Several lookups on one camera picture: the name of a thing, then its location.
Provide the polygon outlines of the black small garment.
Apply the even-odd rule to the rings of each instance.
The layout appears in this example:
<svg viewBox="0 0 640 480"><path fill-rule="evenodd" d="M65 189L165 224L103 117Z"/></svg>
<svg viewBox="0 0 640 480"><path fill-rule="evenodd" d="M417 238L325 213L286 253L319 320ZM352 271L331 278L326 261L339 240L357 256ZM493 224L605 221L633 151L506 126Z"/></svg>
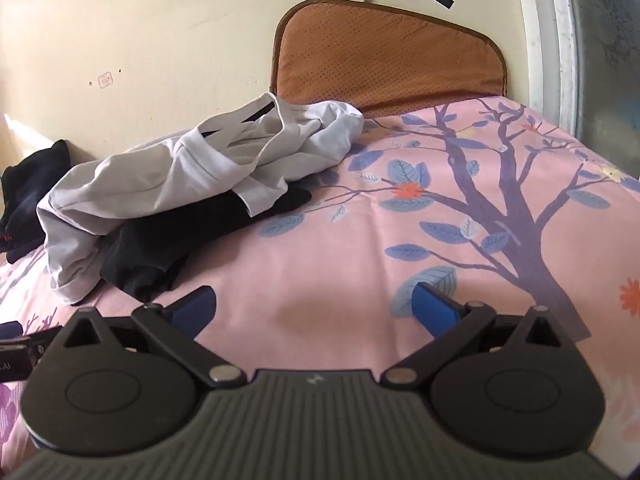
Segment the black small garment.
<svg viewBox="0 0 640 480"><path fill-rule="evenodd" d="M147 304L174 287L192 252L252 224L287 214L311 200L293 185L266 211L252 217L235 192L126 221L103 260L100 277Z"/></svg>

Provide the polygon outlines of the white garment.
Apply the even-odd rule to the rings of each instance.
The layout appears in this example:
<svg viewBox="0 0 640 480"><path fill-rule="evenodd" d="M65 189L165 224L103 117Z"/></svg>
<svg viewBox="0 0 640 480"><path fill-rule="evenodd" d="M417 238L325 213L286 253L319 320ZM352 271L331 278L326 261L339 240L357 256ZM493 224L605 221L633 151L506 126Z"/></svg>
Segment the white garment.
<svg viewBox="0 0 640 480"><path fill-rule="evenodd" d="M125 221L233 192L251 216L291 182L339 164L364 118L338 101L293 105L267 92L190 130L73 166L37 205L51 289L77 304L99 283L104 237Z"/></svg>

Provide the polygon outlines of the pink floral bedsheet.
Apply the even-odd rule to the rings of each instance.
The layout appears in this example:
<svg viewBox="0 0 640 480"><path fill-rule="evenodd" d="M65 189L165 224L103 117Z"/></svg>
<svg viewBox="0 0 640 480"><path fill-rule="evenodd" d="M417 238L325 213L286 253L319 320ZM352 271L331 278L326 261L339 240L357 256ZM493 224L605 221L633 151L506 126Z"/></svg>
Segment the pink floral bedsheet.
<svg viewBox="0 0 640 480"><path fill-rule="evenodd" d="M467 100L368 120L310 202L202 245L163 304L202 285L200 341L248 372L380 372L426 344L427 282L522 314L549 307L605 396L593 452L639 463L639 181L529 108Z"/></svg>

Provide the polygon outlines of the brown perforated cushion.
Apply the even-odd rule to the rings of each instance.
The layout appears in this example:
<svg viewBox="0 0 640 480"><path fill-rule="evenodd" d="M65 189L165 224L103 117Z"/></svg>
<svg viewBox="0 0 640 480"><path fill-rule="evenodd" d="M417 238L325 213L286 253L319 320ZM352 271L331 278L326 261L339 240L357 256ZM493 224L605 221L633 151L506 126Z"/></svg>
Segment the brown perforated cushion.
<svg viewBox="0 0 640 480"><path fill-rule="evenodd" d="M306 0L273 41L270 90L291 104L343 101L367 118L505 96L498 46L424 14L350 0Z"/></svg>

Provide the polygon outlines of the small wall sticker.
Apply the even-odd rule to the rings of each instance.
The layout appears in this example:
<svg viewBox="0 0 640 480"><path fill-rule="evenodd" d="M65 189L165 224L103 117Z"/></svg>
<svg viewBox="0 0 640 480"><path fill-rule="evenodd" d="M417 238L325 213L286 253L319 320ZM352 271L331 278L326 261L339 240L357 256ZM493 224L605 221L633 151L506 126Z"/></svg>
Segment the small wall sticker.
<svg viewBox="0 0 640 480"><path fill-rule="evenodd" d="M106 72L98 77L98 85L101 89L110 86L113 83L113 75L111 72Z"/></svg>

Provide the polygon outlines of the white window frame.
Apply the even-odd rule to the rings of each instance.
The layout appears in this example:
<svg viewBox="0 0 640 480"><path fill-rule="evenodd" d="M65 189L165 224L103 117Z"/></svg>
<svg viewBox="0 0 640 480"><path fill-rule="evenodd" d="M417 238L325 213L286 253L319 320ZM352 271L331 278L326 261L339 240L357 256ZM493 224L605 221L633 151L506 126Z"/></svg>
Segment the white window frame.
<svg viewBox="0 0 640 480"><path fill-rule="evenodd" d="M529 105L639 173L639 0L521 0Z"/></svg>

